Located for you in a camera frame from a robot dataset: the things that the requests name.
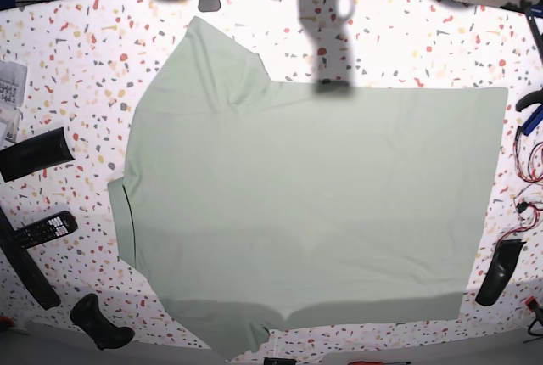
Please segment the clear plastic parts box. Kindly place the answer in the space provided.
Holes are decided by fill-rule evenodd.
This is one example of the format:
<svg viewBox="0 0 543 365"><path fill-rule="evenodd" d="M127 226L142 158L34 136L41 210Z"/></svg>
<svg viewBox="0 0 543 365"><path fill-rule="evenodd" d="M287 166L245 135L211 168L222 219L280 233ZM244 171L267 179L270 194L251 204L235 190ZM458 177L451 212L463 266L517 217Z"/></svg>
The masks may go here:
<svg viewBox="0 0 543 365"><path fill-rule="evenodd" d="M20 107L24 103L27 67L12 61L0 64L1 101L6 105Z"/></svg>

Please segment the long black bar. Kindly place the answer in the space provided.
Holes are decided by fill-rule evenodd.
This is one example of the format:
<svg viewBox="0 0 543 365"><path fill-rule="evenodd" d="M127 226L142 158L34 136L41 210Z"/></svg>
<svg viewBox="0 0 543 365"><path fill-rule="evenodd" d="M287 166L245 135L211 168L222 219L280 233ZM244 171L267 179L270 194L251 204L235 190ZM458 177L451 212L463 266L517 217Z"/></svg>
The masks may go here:
<svg viewBox="0 0 543 365"><path fill-rule="evenodd" d="M3 211L1 211L1 249L24 287L44 310L61 304L61 299L52 285L29 253L16 241L14 229Z"/></svg>

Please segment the black remote control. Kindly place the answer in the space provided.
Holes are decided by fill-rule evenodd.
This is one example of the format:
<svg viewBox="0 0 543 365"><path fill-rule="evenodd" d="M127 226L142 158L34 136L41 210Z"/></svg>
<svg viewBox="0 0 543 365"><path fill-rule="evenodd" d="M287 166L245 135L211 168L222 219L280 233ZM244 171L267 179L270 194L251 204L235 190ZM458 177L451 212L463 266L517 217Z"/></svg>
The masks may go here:
<svg viewBox="0 0 543 365"><path fill-rule="evenodd" d="M77 229L78 225L72 214L69 211L61 211L15 230L14 239L20 247L27 250L72 234Z"/></svg>

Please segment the black game controller grip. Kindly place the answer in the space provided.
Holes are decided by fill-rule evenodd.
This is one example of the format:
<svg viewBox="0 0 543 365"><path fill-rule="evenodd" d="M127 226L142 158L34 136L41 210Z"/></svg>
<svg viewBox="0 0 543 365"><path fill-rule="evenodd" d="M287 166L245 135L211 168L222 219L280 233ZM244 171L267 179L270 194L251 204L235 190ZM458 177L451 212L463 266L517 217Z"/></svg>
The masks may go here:
<svg viewBox="0 0 543 365"><path fill-rule="evenodd" d="M129 344L135 332L129 327L117 327L99 309L98 296L82 297L70 312L71 322L82 329L99 350L119 349Z"/></svg>

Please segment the black small tool bottom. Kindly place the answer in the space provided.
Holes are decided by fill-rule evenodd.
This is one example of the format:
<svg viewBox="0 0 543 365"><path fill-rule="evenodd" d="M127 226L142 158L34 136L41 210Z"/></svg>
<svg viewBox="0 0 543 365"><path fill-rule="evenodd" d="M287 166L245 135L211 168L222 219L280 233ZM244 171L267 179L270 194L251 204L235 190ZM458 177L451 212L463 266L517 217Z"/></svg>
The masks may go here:
<svg viewBox="0 0 543 365"><path fill-rule="evenodd" d="M266 357L263 360L263 365L296 365L295 359L278 358L278 357Z"/></svg>

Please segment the blue plastic clamp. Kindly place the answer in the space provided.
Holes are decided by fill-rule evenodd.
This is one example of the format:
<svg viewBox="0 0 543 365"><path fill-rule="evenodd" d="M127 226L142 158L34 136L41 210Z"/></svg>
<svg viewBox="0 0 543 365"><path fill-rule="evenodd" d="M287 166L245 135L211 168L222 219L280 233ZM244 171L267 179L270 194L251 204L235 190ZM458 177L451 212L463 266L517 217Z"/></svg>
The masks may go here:
<svg viewBox="0 0 543 365"><path fill-rule="evenodd" d="M523 123L522 134L528 136L543 121L543 105L541 104Z"/></svg>

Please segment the black curved pad right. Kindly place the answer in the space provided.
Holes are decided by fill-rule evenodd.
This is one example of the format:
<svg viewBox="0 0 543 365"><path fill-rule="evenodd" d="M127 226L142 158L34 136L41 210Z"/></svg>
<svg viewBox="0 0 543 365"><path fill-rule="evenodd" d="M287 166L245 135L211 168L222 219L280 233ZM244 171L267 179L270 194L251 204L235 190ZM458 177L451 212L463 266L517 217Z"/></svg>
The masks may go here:
<svg viewBox="0 0 543 365"><path fill-rule="evenodd" d="M480 306L493 306L511 279L524 242L521 239L504 240L495 248L489 270L476 295Z"/></svg>

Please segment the red connector bottom right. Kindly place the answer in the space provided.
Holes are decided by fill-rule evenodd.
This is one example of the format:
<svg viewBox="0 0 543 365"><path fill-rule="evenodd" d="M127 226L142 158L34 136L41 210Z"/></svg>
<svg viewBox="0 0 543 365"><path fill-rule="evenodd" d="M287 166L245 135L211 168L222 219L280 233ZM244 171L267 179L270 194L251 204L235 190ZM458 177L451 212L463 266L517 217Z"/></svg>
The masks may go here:
<svg viewBox="0 0 543 365"><path fill-rule="evenodd" d="M535 300L534 297L529 297L526 301L525 301L525 305L530 309L530 310L534 310L535 308L537 308L539 306L539 304L537 303L537 301Z"/></svg>

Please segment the red object bottom left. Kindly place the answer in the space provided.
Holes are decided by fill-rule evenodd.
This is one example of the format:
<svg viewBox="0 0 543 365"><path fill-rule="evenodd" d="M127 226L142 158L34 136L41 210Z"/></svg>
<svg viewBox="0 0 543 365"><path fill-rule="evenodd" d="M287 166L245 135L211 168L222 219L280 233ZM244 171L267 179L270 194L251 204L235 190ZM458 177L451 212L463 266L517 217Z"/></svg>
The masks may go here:
<svg viewBox="0 0 543 365"><path fill-rule="evenodd" d="M10 329L14 327L14 321L9 317L0 317L1 329Z"/></svg>

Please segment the light green T-shirt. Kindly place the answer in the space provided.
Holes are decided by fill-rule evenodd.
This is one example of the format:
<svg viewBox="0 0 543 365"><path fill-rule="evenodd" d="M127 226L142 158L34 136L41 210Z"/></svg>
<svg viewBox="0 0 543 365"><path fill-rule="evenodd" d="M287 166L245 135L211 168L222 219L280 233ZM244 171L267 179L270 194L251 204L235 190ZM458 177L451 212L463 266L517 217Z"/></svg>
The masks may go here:
<svg viewBox="0 0 543 365"><path fill-rule="evenodd" d="M273 81L194 19L108 186L120 258L229 360L271 330L454 320L506 102L504 88Z"/></svg>

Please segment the small clear plastic container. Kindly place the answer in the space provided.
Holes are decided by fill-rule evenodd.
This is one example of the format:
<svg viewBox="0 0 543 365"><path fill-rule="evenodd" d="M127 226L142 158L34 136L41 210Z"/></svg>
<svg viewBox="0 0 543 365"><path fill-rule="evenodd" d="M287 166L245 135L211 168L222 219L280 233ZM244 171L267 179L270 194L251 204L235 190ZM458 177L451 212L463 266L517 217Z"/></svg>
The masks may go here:
<svg viewBox="0 0 543 365"><path fill-rule="evenodd" d="M1 141L15 143L20 122L19 109L2 105L0 107Z"/></svg>

